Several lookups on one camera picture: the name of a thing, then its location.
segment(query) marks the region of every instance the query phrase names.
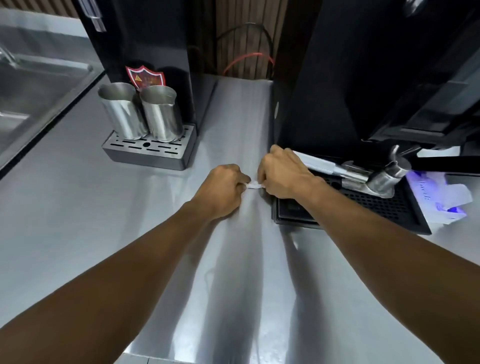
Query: drain hole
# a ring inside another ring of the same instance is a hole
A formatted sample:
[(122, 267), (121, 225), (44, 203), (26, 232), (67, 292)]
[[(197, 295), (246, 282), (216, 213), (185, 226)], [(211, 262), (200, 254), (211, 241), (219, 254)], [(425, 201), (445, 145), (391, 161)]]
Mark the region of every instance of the drain hole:
[(336, 190), (339, 190), (340, 188), (342, 188), (342, 185), (338, 182), (332, 182), (332, 187)]

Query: red cable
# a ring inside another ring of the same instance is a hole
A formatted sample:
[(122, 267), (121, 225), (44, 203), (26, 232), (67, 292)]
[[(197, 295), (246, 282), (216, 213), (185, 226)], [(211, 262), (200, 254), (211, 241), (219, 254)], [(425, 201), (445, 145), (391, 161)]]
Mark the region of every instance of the red cable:
[(237, 57), (235, 58), (232, 63), (230, 63), (226, 69), (223, 70), (223, 75), (225, 76), (225, 74), (227, 73), (227, 71), (237, 62), (240, 62), (241, 60), (244, 60), (245, 58), (247, 57), (253, 57), (253, 56), (262, 56), (262, 57), (268, 57), (268, 60), (272, 63), (273, 66), (275, 66), (275, 61), (272, 59), (272, 57), (270, 56), (267, 56), (266, 54), (263, 54), (263, 53), (260, 53), (260, 52), (254, 52), (254, 53), (248, 53), (248, 54), (244, 54), (240, 57)]

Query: drip tray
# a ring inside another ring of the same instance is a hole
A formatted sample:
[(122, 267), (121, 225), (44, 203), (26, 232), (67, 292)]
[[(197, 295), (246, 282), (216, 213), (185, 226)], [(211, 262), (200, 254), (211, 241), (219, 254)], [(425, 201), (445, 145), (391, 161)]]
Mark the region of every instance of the drip tray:
[(183, 128), (183, 137), (171, 143), (162, 143), (151, 135), (138, 140), (123, 140), (112, 132), (102, 148), (115, 162), (184, 170), (197, 139), (197, 130), (194, 124), (184, 124)]
[[(395, 196), (393, 198), (380, 198), (342, 188), (341, 177), (314, 171), (312, 173), (325, 179), (330, 186), (337, 189), (341, 194), (405, 229), (423, 235), (432, 233), (405, 178), (395, 186)], [(297, 225), (314, 229), (322, 228), (307, 210), (295, 200), (275, 198), (273, 217), (277, 224)]]

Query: sink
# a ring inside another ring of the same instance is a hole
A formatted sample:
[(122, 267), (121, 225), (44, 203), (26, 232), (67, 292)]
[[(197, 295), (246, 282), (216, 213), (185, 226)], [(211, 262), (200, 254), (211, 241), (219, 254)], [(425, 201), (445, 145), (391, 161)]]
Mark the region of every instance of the sink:
[(0, 60), (0, 169), (102, 72), (87, 63), (14, 54)]

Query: forearm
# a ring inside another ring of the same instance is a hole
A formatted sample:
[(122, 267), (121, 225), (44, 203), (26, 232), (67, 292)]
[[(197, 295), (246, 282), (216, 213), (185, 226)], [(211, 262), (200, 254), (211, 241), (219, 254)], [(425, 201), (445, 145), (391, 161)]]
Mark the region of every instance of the forearm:
[(22, 364), (114, 362), (149, 318), (185, 247), (209, 221), (195, 203), (186, 203), (6, 324), (0, 357)]
[(361, 207), (320, 179), (297, 200), (375, 297), (447, 362), (478, 359), (480, 267)]

